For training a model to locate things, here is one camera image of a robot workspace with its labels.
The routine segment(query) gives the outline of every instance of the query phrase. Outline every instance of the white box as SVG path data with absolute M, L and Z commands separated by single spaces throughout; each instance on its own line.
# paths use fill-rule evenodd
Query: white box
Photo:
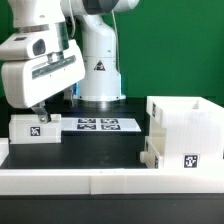
M 12 115 L 9 123 L 11 144 L 61 142 L 61 115 L 51 114 L 51 122 L 40 123 L 35 114 Z
M 200 97 L 148 97 L 149 168 L 208 168 L 223 161 L 224 109 Z

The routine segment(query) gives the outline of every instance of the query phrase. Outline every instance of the green backdrop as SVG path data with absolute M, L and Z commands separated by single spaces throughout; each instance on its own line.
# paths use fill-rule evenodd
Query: green backdrop
M 0 15 L 3 41 L 13 31 L 6 0 Z M 224 105 L 223 0 L 140 0 L 116 17 L 127 96 L 203 96 Z

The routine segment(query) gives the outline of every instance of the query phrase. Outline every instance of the printed marker sheet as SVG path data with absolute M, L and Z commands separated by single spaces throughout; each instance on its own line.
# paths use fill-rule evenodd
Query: printed marker sheet
M 62 131 L 141 132 L 141 129 L 135 119 L 62 118 Z

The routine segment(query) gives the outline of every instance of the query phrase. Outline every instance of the white container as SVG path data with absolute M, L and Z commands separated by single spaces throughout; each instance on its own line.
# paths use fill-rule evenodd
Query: white container
M 213 168 L 223 161 L 224 109 L 200 97 L 148 97 L 149 168 Z

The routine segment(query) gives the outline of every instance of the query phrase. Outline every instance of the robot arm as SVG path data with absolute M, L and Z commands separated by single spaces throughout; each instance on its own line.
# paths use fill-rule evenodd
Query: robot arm
M 15 108 L 32 108 L 81 80 L 85 68 L 65 17 L 124 11 L 138 0 L 8 0 L 17 33 L 0 46 L 6 98 Z

